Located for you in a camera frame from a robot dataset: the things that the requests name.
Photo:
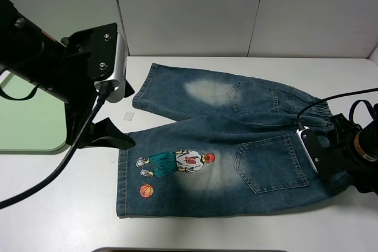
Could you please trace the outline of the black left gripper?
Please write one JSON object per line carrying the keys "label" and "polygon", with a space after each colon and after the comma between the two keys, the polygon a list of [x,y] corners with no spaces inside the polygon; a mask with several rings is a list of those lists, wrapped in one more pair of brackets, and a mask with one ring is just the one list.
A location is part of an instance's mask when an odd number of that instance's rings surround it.
{"label": "black left gripper", "polygon": [[[63,87],[67,139],[72,145],[96,101],[95,82],[108,78],[114,69],[118,25],[102,25],[75,32],[67,39],[63,57]],[[124,97],[135,94],[127,79],[123,80]],[[130,149],[136,143],[121,132],[109,118],[93,123],[88,147]]]}

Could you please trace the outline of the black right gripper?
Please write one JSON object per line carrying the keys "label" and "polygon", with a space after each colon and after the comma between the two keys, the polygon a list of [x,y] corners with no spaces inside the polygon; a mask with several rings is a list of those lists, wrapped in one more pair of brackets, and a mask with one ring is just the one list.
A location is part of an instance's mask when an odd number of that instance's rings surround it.
{"label": "black right gripper", "polygon": [[327,134],[329,146],[322,150],[319,158],[319,175],[323,181],[339,173],[354,172],[359,166],[351,144],[361,126],[350,122],[343,114],[337,114],[330,120],[334,128]]}

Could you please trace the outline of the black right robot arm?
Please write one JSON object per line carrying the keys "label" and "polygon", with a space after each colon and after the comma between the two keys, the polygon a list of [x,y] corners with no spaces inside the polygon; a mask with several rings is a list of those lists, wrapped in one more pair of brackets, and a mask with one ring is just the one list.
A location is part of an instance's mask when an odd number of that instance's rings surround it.
{"label": "black right robot arm", "polygon": [[[361,127],[354,121],[354,111],[363,103],[371,122]],[[377,104],[367,100],[355,101],[348,117],[343,114],[331,118],[333,130],[328,133],[329,146],[315,158],[322,176],[348,173],[361,193],[377,193]]]}

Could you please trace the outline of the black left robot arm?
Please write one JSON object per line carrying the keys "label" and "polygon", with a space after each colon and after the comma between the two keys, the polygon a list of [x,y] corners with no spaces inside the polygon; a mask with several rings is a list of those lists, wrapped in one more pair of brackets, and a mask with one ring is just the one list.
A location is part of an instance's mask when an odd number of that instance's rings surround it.
{"label": "black left robot arm", "polygon": [[101,86],[112,83],[106,101],[134,94],[126,80],[126,43],[116,23],[77,31],[57,41],[10,0],[1,0],[1,67],[64,102],[66,143],[72,145],[85,123],[78,148],[129,149],[135,142],[109,118],[93,123],[92,108]]}

